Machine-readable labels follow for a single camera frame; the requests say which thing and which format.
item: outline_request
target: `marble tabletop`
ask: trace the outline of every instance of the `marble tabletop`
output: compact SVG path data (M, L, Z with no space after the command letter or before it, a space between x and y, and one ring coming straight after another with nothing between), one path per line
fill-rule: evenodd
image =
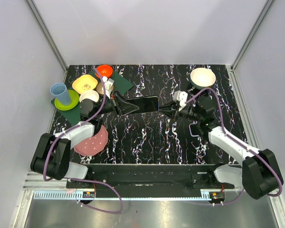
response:
M91 72L95 65L70 66L65 84ZM197 93L189 82L190 72L198 67L211 69L217 77L214 90L223 110L227 130L247 142L231 82L225 65L112 65L113 69L129 80L134 87L126 98L151 96L159 98L160 105L172 100L174 91ZM214 98L210 92L203 95ZM219 121L219 111L215 116ZM71 151L71 161L117 164L216 164L234 163L227 153L203 138L193 138L189 132L192 121L179 118L177 122L161 113L126 116L102 115L109 132L109 142L104 151L95 156L81 156ZM56 111L51 133L58 133L71 124Z

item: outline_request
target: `scalloped pink plate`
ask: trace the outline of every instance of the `scalloped pink plate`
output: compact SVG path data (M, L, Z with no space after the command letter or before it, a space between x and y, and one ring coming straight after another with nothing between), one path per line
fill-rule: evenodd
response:
M108 143L108 135L105 126L101 125L100 131L96 135L77 144L74 150L82 156L94 156L104 150Z

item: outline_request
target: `blue cup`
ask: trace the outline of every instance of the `blue cup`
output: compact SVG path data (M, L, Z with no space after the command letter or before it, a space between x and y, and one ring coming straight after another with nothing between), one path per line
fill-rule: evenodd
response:
M51 94L64 106L68 106L72 102L70 93L68 92L66 85L63 83L53 85L51 88Z

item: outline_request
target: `metal floor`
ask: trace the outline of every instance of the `metal floor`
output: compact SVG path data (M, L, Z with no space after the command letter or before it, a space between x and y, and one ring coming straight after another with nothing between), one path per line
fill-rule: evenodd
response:
M227 192L225 201L236 197ZM118 201L95 201L95 207L118 210ZM71 200L32 201L26 228L276 228L268 197L254 200L247 194L223 207L183 201L125 201L123 214L112 215L81 208Z

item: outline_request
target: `green placemat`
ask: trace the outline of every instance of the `green placemat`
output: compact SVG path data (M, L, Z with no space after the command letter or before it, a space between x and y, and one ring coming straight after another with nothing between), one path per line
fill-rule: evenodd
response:
M51 104L53 106L55 106L54 101L55 101L55 98L53 100L51 100ZM57 109L66 118L66 120L68 120L70 122L70 124L72 126L76 125L80 121L80 106L79 106L79 104L80 103L78 102L78 104L74 108L67 110L67 111L61 111L61 110Z
M92 75L97 79L98 82L100 82L100 79L95 75L95 72L93 70L89 73L89 75ZM114 90L118 91L121 95L124 95L133 87L133 84L131 82L120 76L116 71L113 71L111 79L114 80Z

